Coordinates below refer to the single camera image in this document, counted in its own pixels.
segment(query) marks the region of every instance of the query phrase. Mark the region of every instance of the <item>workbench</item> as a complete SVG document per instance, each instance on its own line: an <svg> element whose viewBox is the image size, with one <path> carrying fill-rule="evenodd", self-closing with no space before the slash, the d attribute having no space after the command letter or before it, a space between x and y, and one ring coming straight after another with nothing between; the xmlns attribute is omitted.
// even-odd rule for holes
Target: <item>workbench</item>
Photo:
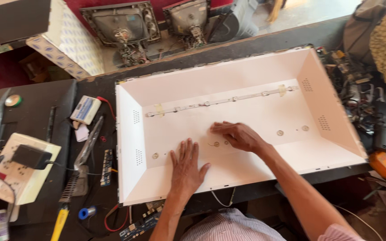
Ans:
<svg viewBox="0 0 386 241"><path fill-rule="evenodd" d="M276 33L225 43L219 46L202 48L117 72L83 79L78 82L74 103L78 103L83 95L93 97L101 96L106 98L111 103L113 109L115 109L115 82L129 77L142 76L170 69L185 69L198 64L213 63L224 59L243 58L251 54L281 50L309 43L314 46L325 46L327 49L334 49L342 41L343 27L348 18L349 16L345 16ZM374 84L376 87L382 86L385 89L386 99L386 85L381 81L374 81ZM106 149L115 149L117 144L115 120L111 116L108 104L103 102L99 110L105 113L105 121L99 136L104 136L106 142L99 139L94 146L92 154L94 155L96 163L94 165L95 168L90 170L90 172L93 173L101 172L104 151ZM364 141L371 141L371 139L365 137ZM83 145L84 142L76 141L74 132L72 131L69 152L69 164L71 167ZM369 170L371 170L371 167L368 164L362 164L310 173L303 175L303 177L311 184L316 184L358 175ZM87 198L73 198L70 213L61 234L61 241L86 241L93 237L104 237L109 233L104 227L104 217L118 203L117 175L113 173L111 176L111 184L105 187L100 187L99 179L100 176L89 176L89 181L93 184L89 196ZM272 180L236 187L233 203L236 204L279 193L275 187L276 183L276 180ZM223 203L228 203L232 191L233 188L228 188L217 190L215 193ZM80 224L78 219L79 210L91 205L97 206L97 214L90 219L82 221ZM193 195L190 199L183 215L217 210L219 208L222 208L222 206L210 192L199 193ZM125 220L126 211L127 207L122 207L119 209L118 214L113 214L108 218L109 226L112 229L117 229L121 226ZM142 214L146 211L147 208L145 204L134 205L132 207L133 222L142 218ZM11 240L50 240L53 227L54 222L16 226L10 230ZM120 240L118 233L119 232L110 234L105 240Z"/></svg>

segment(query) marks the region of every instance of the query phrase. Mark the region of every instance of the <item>white paper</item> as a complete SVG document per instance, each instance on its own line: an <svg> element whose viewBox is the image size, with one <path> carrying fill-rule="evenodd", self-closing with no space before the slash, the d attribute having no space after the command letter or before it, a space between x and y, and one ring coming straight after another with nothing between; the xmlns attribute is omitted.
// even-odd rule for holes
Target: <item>white paper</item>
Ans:
<svg viewBox="0 0 386 241"><path fill-rule="evenodd" d="M89 138L89 129L87 128L87 125L81 124L78 130L76 130L76 138L78 142L82 142L87 140Z"/></svg>

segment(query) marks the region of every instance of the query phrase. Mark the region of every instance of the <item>electronic scrap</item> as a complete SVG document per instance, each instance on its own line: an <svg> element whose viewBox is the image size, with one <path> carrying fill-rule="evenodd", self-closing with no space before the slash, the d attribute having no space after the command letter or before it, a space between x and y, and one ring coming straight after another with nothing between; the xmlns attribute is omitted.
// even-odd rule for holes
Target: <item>electronic scrap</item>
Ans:
<svg viewBox="0 0 386 241"><path fill-rule="evenodd" d="M120 232L120 238L122 241L129 241L131 239L137 238L139 235L145 233L147 230L156 226L157 221L159 220L160 214L163 210L163 206L152 209L142 216L144 218L140 219L136 223L132 223L128 228Z"/></svg>
<svg viewBox="0 0 386 241"><path fill-rule="evenodd" d="M105 150L104 162L102 165L101 187L108 186L111 182L112 161L112 150Z"/></svg>

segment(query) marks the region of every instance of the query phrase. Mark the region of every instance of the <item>solder wire spool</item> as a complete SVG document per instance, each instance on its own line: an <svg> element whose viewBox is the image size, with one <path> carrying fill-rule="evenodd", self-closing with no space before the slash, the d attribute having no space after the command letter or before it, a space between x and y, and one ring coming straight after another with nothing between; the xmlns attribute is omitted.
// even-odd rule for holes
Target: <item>solder wire spool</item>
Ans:
<svg viewBox="0 0 386 241"><path fill-rule="evenodd" d="M96 206L90 206L90 208L82 208L78 212L78 218L85 220L87 217L94 216L96 214Z"/></svg>

